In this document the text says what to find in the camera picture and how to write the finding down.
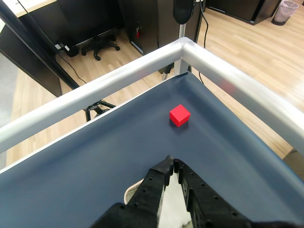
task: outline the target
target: dark blue surface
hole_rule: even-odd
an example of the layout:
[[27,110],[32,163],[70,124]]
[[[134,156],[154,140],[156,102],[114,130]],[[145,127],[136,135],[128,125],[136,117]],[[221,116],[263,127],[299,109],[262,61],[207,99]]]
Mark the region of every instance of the dark blue surface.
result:
[[[176,128],[179,104],[191,117]],[[304,223],[304,183],[187,73],[2,173],[0,227],[89,227],[168,154],[250,219]]]

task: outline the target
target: black cable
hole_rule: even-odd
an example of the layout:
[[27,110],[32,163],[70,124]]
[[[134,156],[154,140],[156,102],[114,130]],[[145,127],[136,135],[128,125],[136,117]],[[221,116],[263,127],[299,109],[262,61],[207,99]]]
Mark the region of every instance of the black cable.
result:
[[[204,0],[203,6],[201,5],[201,0],[199,0],[199,3],[200,3],[199,6],[200,6],[201,15],[203,16],[203,18],[206,22],[206,25],[207,25],[206,32],[205,32],[205,37],[204,37],[204,48],[206,49],[206,37],[207,37],[208,28],[209,28],[209,24],[208,24],[208,22],[207,22],[207,20],[204,16],[204,10],[203,10],[203,9],[205,9],[205,6],[206,6],[206,0]],[[200,81],[202,82],[202,84],[204,84],[203,80],[201,79],[201,76],[200,76],[200,71],[199,71],[199,78],[200,78]]]
[[75,74],[77,75],[77,77],[78,77],[81,81],[83,81],[84,83],[86,83],[83,79],[81,79],[81,78],[78,76],[77,72],[76,72],[75,69],[71,66],[71,64],[69,64],[69,62],[67,62],[60,54],[58,54],[58,55],[63,59],[63,61],[65,61],[65,62],[74,70],[74,72],[75,72]]

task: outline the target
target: metal railing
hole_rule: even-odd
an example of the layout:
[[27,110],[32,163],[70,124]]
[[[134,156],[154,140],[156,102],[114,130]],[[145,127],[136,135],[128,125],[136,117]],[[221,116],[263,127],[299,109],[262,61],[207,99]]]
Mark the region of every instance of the metal railing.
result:
[[173,62],[175,72],[187,71],[188,64],[193,66],[304,155],[304,114],[188,38],[180,38],[2,127],[0,152]]

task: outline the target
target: wooden floor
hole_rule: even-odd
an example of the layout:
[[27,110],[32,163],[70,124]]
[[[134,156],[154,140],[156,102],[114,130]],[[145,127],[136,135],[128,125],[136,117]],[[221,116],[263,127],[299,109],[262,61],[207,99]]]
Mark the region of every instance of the wooden floor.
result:
[[[284,26],[275,26],[265,20],[255,26],[206,10],[209,22],[206,48],[232,65],[238,67],[255,80],[261,82],[294,106],[304,111],[304,7],[300,6]],[[203,46],[205,24],[202,22],[198,44]],[[93,58],[93,53],[85,57],[78,55],[65,59],[76,69],[79,76],[89,82],[120,66],[123,66],[141,55],[123,32],[118,36],[120,51],[103,49],[99,56],[101,61]],[[74,71],[60,58],[61,66],[80,84]],[[144,92],[158,84],[161,75],[155,72],[146,78],[105,98],[107,102],[119,105],[124,101]],[[264,140],[281,158],[291,150],[291,146],[251,112],[227,95],[224,91],[203,76],[203,81],[228,108]],[[64,93],[69,89],[62,85]],[[20,71],[12,110],[12,120],[55,99],[34,80]],[[8,150],[7,165],[33,152],[48,142],[75,129],[85,122],[84,112],[80,111],[61,122],[41,131]]]

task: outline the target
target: plastic bag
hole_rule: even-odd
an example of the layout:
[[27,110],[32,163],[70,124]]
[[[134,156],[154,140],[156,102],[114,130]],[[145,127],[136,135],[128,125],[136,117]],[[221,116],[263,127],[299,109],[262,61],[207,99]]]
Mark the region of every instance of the plastic bag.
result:
[[280,12],[285,16],[290,17],[294,14],[298,7],[299,5],[292,1],[282,0],[278,10],[280,10]]

